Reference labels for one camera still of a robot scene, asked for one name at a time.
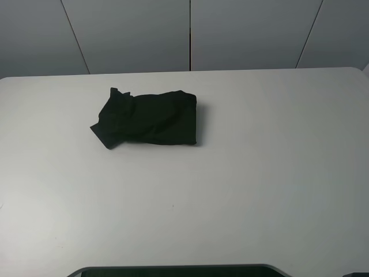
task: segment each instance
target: black garment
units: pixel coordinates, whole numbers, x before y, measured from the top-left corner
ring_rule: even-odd
[[[111,88],[91,130],[108,149],[124,141],[194,145],[196,104],[196,96],[183,91],[133,97]]]

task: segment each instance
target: black cloth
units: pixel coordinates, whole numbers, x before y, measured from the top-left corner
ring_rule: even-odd
[[[91,130],[108,149],[124,141],[194,145],[196,104],[196,96],[183,91],[133,97],[111,88]]]

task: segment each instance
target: black object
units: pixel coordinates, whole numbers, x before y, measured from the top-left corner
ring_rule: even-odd
[[[133,97],[111,88],[91,130],[108,149],[124,141],[194,145],[196,104],[196,96],[183,91]]]
[[[91,268],[82,277],[283,277],[268,265]]]

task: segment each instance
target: folded black fabric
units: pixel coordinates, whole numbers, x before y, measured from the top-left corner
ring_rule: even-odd
[[[196,96],[183,91],[133,97],[111,88],[91,130],[108,149],[124,141],[194,145],[196,104]]]

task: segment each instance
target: gray wall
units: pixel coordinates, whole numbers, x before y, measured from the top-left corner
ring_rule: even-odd
[[[0,38],[0,78],[88,73],[60,0],[1,0]]]
[[[192,70],[295,68],[322,0],[192,0]]]
[[[189,70],[189,0],[63,0],[91,73]]]
[[[369,63],[369,0],[324,0],[299,68],[352,66]]]

